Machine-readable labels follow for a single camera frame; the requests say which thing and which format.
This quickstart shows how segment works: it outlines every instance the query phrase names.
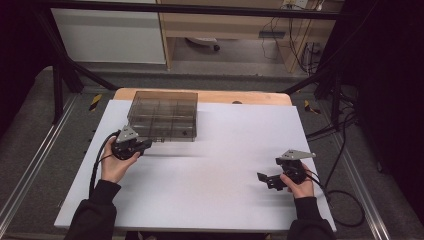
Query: black jacket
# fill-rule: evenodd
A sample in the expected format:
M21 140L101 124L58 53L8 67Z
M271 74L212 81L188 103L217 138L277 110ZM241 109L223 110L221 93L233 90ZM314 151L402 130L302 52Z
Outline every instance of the black jacket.
M112 200L120 189L118 184L99 180L91 197L81 201L77 208L65 240L112 239L116 218ZM288 240L336 239L328 221L321 218L315 197L294 202L298 219L290 226Z

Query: white cabinet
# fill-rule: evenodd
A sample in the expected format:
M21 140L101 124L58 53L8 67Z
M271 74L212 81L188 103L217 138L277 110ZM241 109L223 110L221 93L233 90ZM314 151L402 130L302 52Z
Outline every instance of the white cabinet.
M157 13L68 9L52 12L66 50L75 61L165 64Z

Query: clear plastic container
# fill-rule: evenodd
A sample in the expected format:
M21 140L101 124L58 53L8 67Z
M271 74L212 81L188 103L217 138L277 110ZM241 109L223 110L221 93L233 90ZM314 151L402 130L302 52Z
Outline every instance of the clear plastic container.
M197 93L138 91L128 121L142 138L193 142L197 136Z

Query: hand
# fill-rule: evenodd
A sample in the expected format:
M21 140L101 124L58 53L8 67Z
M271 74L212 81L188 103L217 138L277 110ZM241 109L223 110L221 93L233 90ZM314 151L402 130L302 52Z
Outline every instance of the hand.
M303 163L302 165L303 165L303 168L308 172L309 168ZM281 178L281 181L283 181L287 185L288 191L293 193L294 198L314 196L314 185L310 178L306 177L305 181L301 184L294 183L284 173L280 175L280 178Z
M122 161L115 157L112 153L112 143L116 137L111 137L106 145L102 155L102 180L118 183L125 175L127 169L134 164L140 153L136 152L128 160Z

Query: white table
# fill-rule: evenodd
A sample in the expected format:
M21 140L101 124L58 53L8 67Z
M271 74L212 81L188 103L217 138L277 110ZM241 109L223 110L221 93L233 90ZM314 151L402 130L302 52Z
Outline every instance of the white table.
M104 139L127 124L128 100L111 100L66 197L55 226L68 228L88 186ZM296 219L291 193L269 190L257 172L276 175L275 158L309 151L295 107L198 104L195 142L154 143L121 180L114 199L122 230L278 232ZM302 160L316 172L312 159ZM315 185L321 216L335 231Z

